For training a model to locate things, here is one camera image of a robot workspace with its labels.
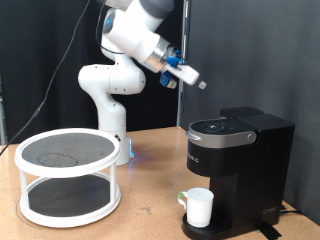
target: table surface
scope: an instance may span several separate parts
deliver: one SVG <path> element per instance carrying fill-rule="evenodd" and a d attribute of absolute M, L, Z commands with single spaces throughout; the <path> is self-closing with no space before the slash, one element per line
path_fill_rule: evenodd
<path fill-rule="evenodd" d="M 177 195 L 193 187 L 208 188 L 209 178 L 187 169 L 185 131 L 171 127 L 130 132 L 128 136 L 133 139 L 135 157 L 117 167 L 122 192 L 119 206 L 95 223 L 70 229 L 39 226 L 21 214 L 17 205 L 21 195 L 19 171 L 14 163 L 17 145 L 10 146 L 0 159 L 0 239 L 188 239 L 181 230 L 185 210 Z M 27 176 L 29 183 L 36 178 Z M 275 228 L 284 240 L 320 239 L 319 225 L 299 214 L 280 217 Z M 232 239 L 266 238 L 255 231 Z"/>

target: power cord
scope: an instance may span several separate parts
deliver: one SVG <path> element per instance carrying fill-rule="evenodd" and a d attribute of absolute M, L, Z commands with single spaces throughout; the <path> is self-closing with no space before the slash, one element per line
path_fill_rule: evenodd
<path fill-rule="evenodd" d="M 98 18 L 97 27 L 96 27 L 96 41 L 97 41 L 98 45 L 100 46 L 100 48 L 106 50 L 107 52 L 110 52 L 110 53 L 113 53 L 113 54 L 124 54 L 124 53 L 119 53 L 119 52 L 113 52 L 113 51 L 111 51 L 111 50 L 109 50 L 109 49 L 106 49 L 105 47 L 103 47 L 103 46 L 100 44 L 100 42 L 99 42 L 99 40 L 98 40 L 98 27 L 99 27 L 101 15 L 102 15 L 102 10 L 103 10 L 103 7 L 104 7 L 104 5 L 106 4 L 106 2 L 107 2 L 107 0 L 105 0 L 105 1 L 103 2 L 102 6 L 101 6 L 101 9 L 100 9 L 99 18 Z"/>
<path fill-rule="evenodd" d="M 292 210 L 292 211 L 281 211 L 280 212 L 280 216 L 284 215 L 284 214 L 287 214 L 287 213 L 296 213 L 296 214 L 303 214 L 303 212 L 299 211 L 299 210 Z"/>
<path fill-rule="evenodd" d="M 85 8 L 84 8 L 84 10 L 83 10 L 80 18 L 79 18 L 79 20 L 78 20 L 78 22 L 77 22 L 77 24 L 76 24 L 76 27 L 75 27 L 74 30 L 73 30 L 73 35 L 72 35 L 71 41 L 70 41 L 70 43 L 69 43 L 69 46 L 68 46 L 68 48 L 67 48 L 66 52 L 64 53 L 64 55 L 63 55 L 60 63 L 58 64 L 56 70 L 54 71 L 54 73 L 53 73 L 53 75 L 52 75 L 52 77 L 51 77 L 49 86 L 48 86 L 48 88 L 47 88 L 46 95 L 45 95 L 45 97 L 44 97 L 44 100 L 42 101 L 42 103 L 40 104 L 40 106 L 37 108 L 37 110 L 34 112 L 34 114 L 31 116 L 31 119 L 27 122 L 27 124 L 10 140 L 10 142 L 5 146 L 5 148 L 2 149 L 2 151 L 1 151 L 1 153 L 0 153 L 0 156 L 1 156 L 2 153 L 9 147 L 9 145 L 29 126 L 29 124 L 33 121 L 33 119 L 35 119 L 35 118 L 38 116 L 41 108 L 42 108 L 43 105 L 45 104 L 45 102 L 46 102 L 46 100 L 47 100 L 47 98 L 48 98 L 49 90 L 50 90 L 50 88 L 51 88 L 51 85 L 52 85 L 52 82 L 53 82 L 53 80 L 54 80 L 54 77 L 56 76 L 58 69 L 60 68 L 62 62 L 64 61 L 64 59 L 66 58 L 66 56 L 67 56 L 67 54 L 68 54 L 68 52 L 69 52 L 69 49 L 70 49 L 70 47 L 71 47 L 71 45 L 72 45 L 72 43 L 73 43 L 74 37 L 75 37 L 75 33 L 76 33 L 76 31 L 77 31 L 78 25 L 79 25 L 79 23 L 80 23 L 83 15 L 84 15 L 85 12 L 87 11 L 87 8 L 88 8 L 88 6 L 89 6 L 90 1 L 91 1 L 91 0 L 88 0 L 88 2 L 87 2 L 87 4 L 86 4 L 86 6 L 85 6 Z"/>

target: cup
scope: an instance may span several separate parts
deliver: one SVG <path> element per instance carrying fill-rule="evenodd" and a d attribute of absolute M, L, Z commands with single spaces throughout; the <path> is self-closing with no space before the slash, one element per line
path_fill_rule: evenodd
<path fill-rule="evenodd" d="M 188 198 L 187 204 L 182 197 Z M 213 193 L 205 188 L 191 188 L 188 192 L 181 192 L 178 201 L 187 209 L 187 221 L 194 227 L 203 228 L 210 224 Z"/>

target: coffee maker lid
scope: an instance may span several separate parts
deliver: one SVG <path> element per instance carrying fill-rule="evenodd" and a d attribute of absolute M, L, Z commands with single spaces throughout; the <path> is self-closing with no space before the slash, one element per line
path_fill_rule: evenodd
<path fill-rule="evenodd" d="M 257 129 L 235 118 L 203 120 L 191 123 L 189 141 L 205 148 L 229 148 L 252 144 Z"/>

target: blue light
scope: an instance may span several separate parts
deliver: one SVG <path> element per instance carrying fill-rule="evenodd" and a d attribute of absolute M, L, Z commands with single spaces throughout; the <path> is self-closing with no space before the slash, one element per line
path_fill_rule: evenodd
<path fill-rule="evenodd" d="M 130 159 L 132 159 L 134 157 L 134 152 L 132 152 L 132 139 L 129 138 L 129 142 L 130 142 Z"/>

